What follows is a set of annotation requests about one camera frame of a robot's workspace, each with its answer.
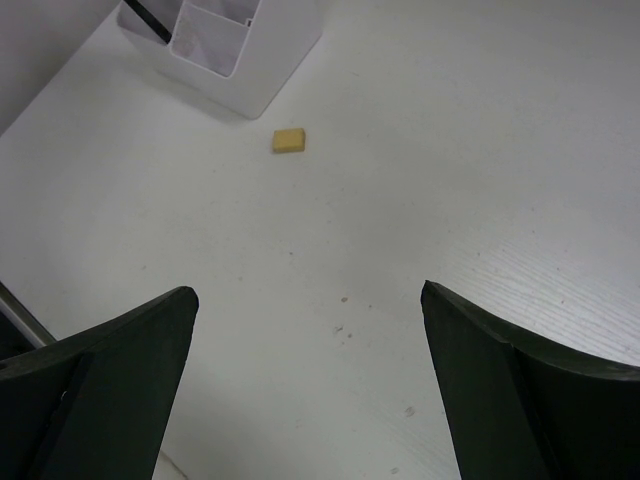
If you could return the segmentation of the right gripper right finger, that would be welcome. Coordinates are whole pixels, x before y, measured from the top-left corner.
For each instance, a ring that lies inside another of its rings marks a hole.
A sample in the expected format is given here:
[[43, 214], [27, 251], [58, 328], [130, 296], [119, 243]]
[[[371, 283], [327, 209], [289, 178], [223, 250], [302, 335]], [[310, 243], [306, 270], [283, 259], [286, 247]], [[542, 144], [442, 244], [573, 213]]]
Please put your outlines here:
[[424, 326], [464, 479], [636, 479], [639, 369], [426, 282]]

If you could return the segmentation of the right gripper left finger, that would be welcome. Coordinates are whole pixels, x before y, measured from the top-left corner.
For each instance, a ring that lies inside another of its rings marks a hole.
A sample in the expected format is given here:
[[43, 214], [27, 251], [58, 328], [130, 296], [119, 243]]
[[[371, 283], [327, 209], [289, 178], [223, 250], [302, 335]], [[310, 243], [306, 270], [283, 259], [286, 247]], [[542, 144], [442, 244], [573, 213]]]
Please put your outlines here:
[[2, 478], [152, 478], [198, 308], [178, 287], [1, 360]]

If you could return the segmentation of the yellow eraser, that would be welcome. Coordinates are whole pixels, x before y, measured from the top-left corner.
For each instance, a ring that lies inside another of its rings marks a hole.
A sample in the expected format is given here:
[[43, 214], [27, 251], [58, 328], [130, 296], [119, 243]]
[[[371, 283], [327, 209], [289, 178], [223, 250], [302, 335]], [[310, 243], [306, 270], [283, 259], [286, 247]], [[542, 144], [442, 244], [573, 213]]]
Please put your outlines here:
[[304, 152], [306, 132], [303, 128], [276, 130], [272, 137], [272, 152], [276, 154]]

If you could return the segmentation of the black handled scissors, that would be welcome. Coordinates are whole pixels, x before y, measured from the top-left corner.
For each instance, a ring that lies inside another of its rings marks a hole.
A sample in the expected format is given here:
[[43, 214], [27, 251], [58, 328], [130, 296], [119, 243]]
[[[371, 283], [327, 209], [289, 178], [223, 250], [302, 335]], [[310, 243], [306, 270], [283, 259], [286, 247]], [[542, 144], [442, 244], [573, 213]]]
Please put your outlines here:
[[139, 0], [125, 0], [124, 3], [165, 43], [171, 41], [171, 31]]

